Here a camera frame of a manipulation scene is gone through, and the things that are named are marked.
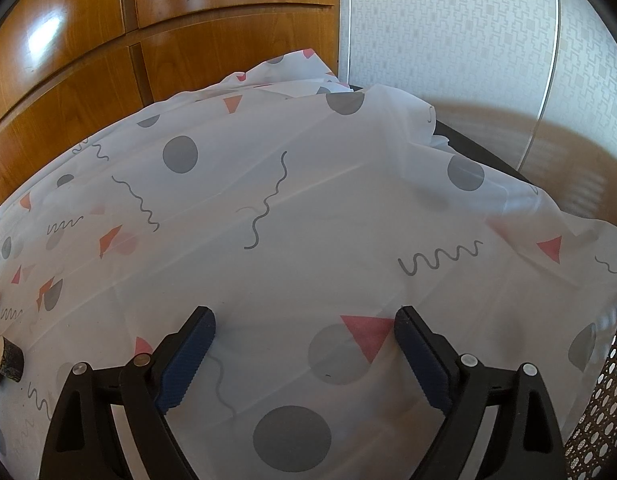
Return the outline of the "white patterned tablecloth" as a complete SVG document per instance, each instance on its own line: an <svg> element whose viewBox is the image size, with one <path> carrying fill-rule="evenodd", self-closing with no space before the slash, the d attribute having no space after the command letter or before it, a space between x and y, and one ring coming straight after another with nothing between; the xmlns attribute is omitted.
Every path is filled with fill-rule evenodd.
<svg viewBox="0 0 617 480"><path fill-rule="evenodd" d="M617 443L617 227L455 152L435 109L288 53L127 116L0 206L0 461L39 474L72 366L217 319L168 423L202 479L405 479L439 429L392 333L541 372L574 478Z"/></svg>

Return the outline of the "wooden cabinet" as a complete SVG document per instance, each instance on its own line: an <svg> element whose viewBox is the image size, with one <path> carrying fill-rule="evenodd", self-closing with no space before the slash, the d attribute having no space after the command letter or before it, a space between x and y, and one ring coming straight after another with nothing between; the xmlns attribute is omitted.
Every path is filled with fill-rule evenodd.
<svg viewBox="0 0 617 480"><path fill-rule="evenodd" d="M117 120L290 51L339 70L340 0L0 0L0 205Z"/></svg>

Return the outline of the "dark log slice toy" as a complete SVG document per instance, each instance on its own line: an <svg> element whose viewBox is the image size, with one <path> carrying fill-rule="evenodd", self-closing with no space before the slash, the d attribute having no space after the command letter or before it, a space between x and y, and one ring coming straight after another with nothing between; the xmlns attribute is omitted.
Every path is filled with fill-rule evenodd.
<svg viewBox="0 0 617 480"><path fill-rule="evenodd" d="M0 336L0 374L13 382L20 382L24 371L24 354L20 347Z"/></svg>

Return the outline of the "rattan chair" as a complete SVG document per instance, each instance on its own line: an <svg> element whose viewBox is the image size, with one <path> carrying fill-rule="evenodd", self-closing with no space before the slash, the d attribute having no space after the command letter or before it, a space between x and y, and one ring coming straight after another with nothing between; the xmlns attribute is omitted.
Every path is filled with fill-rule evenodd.
<svg viewBox="0 0 617 480"><path fill-rule="evenodd" d="M617 329L589 404L565 450L568 479L617 479Z"/></svg>

